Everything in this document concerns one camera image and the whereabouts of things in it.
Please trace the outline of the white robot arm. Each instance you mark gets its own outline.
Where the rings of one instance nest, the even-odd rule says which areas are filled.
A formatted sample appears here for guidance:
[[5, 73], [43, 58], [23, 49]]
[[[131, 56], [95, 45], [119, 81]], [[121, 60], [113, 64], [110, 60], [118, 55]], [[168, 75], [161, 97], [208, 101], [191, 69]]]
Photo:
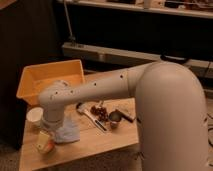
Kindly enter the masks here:
[[53, 83], [38, 96], [42, 126], [62, 125], [64, 109], [77, 102], [134, 98], [142, 171], [210, 171], [204, 90], [187, 67], [153, 62], [65, 86]]

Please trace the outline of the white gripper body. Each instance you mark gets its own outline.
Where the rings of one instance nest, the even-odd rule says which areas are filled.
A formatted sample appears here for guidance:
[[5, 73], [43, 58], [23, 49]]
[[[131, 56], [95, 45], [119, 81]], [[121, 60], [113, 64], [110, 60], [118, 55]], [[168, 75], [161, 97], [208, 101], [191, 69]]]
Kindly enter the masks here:
[[59, 129], [63, 125], [63, 121], [48, 121], [44, 118], [41, 119], [41, 129], [46, 132], [55, 132], [57, 129]]

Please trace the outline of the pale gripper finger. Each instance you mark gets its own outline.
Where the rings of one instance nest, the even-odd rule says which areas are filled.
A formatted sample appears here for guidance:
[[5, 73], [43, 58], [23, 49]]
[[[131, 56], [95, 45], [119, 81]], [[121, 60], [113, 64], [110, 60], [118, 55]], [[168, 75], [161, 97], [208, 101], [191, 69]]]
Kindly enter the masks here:
[[57, 139], [57, 133], [56, 132], [54, 132], [54, 131], [50, 131], [50, 134], [51, 134], [51, 136], [52, 136], [52, 138], [53, 139]]
[[36, 147], [42, 146], [45, 147], [50, 140], [50, 135], [44, 131], [40, 131], [38, 134]]

